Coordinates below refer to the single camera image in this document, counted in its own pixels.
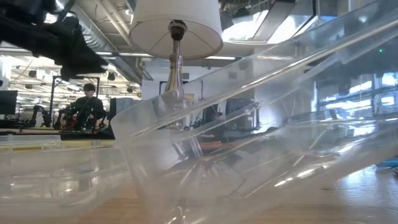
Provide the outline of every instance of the clear plastic container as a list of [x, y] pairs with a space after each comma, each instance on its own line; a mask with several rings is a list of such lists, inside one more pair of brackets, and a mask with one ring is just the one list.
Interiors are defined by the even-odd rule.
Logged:
[[397, 155], [397, 36], [376, 1], [116, 115], [150, 222], [235, 223]]
[[129, 182], [120, 149], [99, 141], [62, 148], [0, 151], [0, 217], [76, 216], [97, 207]]
[[30, 150], [43, 149], [49, 146], [59, 146], [61, 144], [61, 136], [59, 135], [7, 135], [0, 136], [0, 150]]

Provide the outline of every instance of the table surface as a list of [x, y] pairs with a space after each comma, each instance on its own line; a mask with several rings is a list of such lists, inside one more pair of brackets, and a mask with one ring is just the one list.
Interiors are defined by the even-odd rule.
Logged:
[[[10, 220], [0, 223], [145, 224], [145, 213], [131, 186], [92, 212], [75, 218]], [[398, 178], [375, 166], [355, 172], [334, 185], [290, 198], [279, 207], [253, 215], [250, 224], [393, 224], [398, 223]]]

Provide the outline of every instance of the monitor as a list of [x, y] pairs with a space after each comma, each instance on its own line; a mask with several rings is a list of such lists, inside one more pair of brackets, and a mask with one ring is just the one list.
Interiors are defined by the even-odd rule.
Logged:
[[15, 114], [18, 91], [0, 91], [0, 114]]

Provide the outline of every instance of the desk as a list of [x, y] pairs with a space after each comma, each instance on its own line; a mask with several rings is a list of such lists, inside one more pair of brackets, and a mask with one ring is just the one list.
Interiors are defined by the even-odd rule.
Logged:
[[20, 132], [19, 129], [0, 128], [0, 135], [60, 135], [61, 140], [77, 140], [77, 139], [114, 139], [113, 136], [104, 133], [91, 133], [91, 131], [59, 131], [49, 128], [25, 128]]
[[[4, 224], [145, 224], [144, 211], [130, 186], [89, 214], [69, 219]], [[394, 224], [398, 223], [398, 178], [375, 166], [351, 174], [325, 189], [291, 198], [283, 205], [241, 221], [244, 224]]]

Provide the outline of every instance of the person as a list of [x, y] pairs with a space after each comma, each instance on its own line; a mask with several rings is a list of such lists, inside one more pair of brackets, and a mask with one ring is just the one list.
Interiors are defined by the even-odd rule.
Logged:
[[72, 114], [78, 112], [74, 125], [76, 130], [92, 128], [96, 123], [94, 119], [101, 119], [106, 114], [102, 101], [94, 96], [95, 86], [87, 83], [84, 85], [83, 91], [85, 96], [71, 104]]

